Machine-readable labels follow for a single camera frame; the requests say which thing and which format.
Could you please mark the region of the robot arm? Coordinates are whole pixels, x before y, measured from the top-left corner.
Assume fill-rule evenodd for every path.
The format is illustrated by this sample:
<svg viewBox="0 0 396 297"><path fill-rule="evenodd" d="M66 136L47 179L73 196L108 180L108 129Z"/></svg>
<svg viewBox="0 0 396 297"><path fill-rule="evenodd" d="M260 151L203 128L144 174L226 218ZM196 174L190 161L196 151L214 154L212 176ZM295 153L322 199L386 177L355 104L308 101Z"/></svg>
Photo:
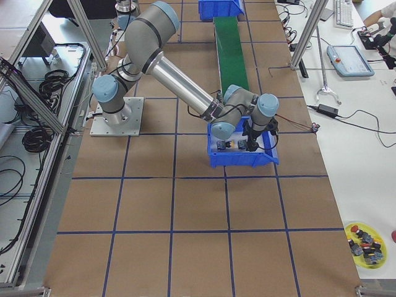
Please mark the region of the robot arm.
<svg viewBox="0 0 396 297"><path fill-rule="evenodd" d="M240 86L230 85L220 101L178 69L163 52L163 46L176 33L179 20L174 9L156 1L138 15L125 29L127 55L120 60L120 70L95 79L92 92L102 108L104 122L109 126L124 124L132 116L125 94L143 74L151 75L191 107L199 118L212 125L212 134L228 140L243 116L247 150L259 148L257 138L265 131L278 134L275 119L278 98L272 94L257 95Z"/></svg>
<svg viewBox="0 0 396 297"><path fill-rule="evenodd" d="M115 9L118 26L121 30L125 30L127 26L140 15L138 1L116 0Z"/></svg>

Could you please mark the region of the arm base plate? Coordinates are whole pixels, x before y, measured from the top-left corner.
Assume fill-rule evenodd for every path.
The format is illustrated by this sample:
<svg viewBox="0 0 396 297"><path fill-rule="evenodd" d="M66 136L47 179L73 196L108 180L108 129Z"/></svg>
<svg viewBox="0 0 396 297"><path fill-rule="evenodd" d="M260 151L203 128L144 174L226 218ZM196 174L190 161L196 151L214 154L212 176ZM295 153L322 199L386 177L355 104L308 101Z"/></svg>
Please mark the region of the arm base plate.
<svg viewBox="0 0 396 297"><path fill-rule="evenodd" d="M92 137L138 137L144 109L144 97L124 97L124 108L114 114L103 112L97 105L90 135Z"/></svg>

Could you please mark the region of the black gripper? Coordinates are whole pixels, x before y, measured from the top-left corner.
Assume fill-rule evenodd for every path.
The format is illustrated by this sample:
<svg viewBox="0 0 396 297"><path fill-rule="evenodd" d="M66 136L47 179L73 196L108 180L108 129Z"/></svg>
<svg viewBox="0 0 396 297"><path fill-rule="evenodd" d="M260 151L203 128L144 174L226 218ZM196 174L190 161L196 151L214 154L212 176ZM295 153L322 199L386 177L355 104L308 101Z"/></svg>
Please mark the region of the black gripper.
<svg viewBox="0 0 396 297"><path fill-rule="evenodd" d="M264 130L254 130L249 123L244 123L244 135L247 136L246 150L249 152L255 152L259 148L259 144L256 142L257 138L262 135Z"/></svg>

